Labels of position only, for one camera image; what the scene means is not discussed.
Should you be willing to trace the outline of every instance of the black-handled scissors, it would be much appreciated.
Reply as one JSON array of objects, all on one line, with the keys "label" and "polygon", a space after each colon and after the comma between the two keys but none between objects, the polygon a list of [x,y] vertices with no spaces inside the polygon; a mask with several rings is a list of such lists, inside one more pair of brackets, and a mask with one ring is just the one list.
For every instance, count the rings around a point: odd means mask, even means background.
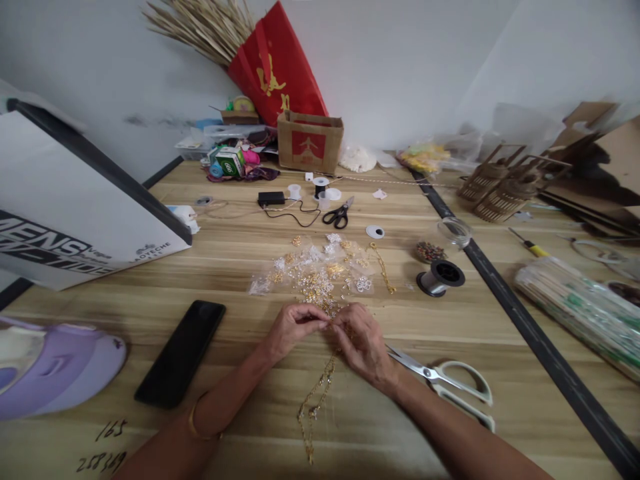
[{"label": "black-handled scissors", "polygon": [[[337,228],[338,230],[342,230],[344,227],[347,226],[347,224],[349,223],[349,218],[347,218],[347,210],[349,210],[349,207],[351,206],[351,204],[353,203],[353,199],[354,197],[351,197],[349,200],[347,200],[347,202],[342,205],[342,207],[336,209],[336,210],[331,210],[329,212],[326,212],[323,216],[322,216],[322,223],[328,225],[330,223],[333,224],[333,226],[335,228]],[[345,222],[344,224],[340,224],[340,220],[344,219]]]}]

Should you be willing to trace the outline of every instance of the hand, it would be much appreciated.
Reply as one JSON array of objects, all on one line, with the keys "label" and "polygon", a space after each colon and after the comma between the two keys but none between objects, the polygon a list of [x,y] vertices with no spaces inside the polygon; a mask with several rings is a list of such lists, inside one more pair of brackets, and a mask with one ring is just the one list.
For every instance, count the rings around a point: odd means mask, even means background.
[{"label": "hand", "polygon": [[325,330],[329,322],[327,314],[310,303],[285,305],[263,344],[273,361],[278,362],[287,356],[296,343],[315,331]]},{"label": "hand", "polygon": [[380,325],[369,310],[361,303],[348,304],[333,319],[333,331],[349,366],[372,386],[391,396],[399,382],[398,369],[387,354]]}]

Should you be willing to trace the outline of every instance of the green box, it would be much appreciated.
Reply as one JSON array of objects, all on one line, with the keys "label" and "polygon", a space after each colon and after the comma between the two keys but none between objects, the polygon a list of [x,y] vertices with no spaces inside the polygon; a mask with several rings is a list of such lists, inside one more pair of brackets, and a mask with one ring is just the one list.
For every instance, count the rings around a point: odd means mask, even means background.
[{"label": "green box", "polygon": [[218,147],[209,152],[209,160],[217,161],[224,176],[244,177],[245,156],[241,147]]}]

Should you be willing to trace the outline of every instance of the white fluffy object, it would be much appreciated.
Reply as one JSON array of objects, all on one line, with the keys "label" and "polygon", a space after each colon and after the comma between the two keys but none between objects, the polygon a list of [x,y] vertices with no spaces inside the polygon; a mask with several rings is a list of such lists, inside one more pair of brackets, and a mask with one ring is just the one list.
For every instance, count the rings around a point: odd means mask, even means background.
[{"label": "white fluffy object", "polygon": [[373,170],[377,162],[375,153],[362,146],[348,145],[340,153],[338,164],[357,173]]}]

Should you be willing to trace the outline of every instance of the screwdriver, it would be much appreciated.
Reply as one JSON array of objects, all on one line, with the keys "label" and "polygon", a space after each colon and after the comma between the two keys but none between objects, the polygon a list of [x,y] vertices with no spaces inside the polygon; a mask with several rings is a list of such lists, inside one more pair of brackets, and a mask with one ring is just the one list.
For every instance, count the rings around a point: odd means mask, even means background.
[{"label": "screwdriver", "polygon": [[518,232],[516,232],[516,230],[512,229],[511,227],[508,227],[508,229],[512,234],[522,240],[522,242],[524,242],[525,244],[525,247],[536,257],[550,257],[547,252],[538,247],[534,242],[532,242],[531,240],[524,240],[524,238],[522,238],[522,236],[520,236],[520,234],[518,234]]}]

